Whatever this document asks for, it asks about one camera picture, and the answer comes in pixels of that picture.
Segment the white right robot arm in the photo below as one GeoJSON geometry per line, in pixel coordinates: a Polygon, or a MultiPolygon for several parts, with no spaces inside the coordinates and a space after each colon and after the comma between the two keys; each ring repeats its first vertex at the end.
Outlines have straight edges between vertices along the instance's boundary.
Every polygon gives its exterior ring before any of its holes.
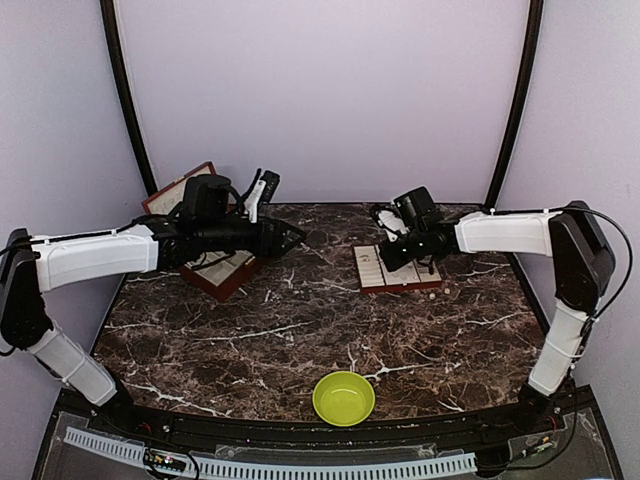
{"type": "Polygon", "coordinates": [[[510,424],[534,432],[549,416],[557,392],[583,357],[594,326],[630,280],[634,250],[625,230],[582,200],[552,208],[482,207],[446,217],[425,187],[370,210],[387,238],[384,267],[395,272],[414,261],[428,268],[450,255],[486,252],[546,258],[554,310],[546,315],[543,346],[519,390],[510,424]]]}

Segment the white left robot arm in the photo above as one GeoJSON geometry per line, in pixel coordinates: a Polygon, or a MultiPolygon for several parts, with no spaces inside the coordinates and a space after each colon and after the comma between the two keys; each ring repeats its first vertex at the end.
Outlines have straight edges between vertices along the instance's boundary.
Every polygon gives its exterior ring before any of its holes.
{"type": "Polygon", "coordinates": [[[166,213],[146,213],[111,229],[66,235],[11,232],[1,251],[2,356],[30,354],[63,384],[101,409],[120,436],[141,427],[140,412],[121,381],[48,312],[46,298],[59,290],[82,292],[130,273],[167,272],[213,252],[246,251],[277,259],[300,245],[304,231],[260,210],[279,177],[259,173],[245,193],[219,174],[187,179],[182,198],[166,213]]]}

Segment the brown ring earring tray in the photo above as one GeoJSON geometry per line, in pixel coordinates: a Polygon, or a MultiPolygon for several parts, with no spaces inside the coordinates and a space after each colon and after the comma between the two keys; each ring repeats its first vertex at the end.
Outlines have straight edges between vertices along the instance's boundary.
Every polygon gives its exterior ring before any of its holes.
{"type": "Polygon", "coordinates": [[[398,293],[411,290],[425,290],[442,286],[442,277],[437,268],[430,272],[426,266],[415,261],[390,272],[380,258],[379,248],[374,245],[353,247],[360,292],[398,293]]]}

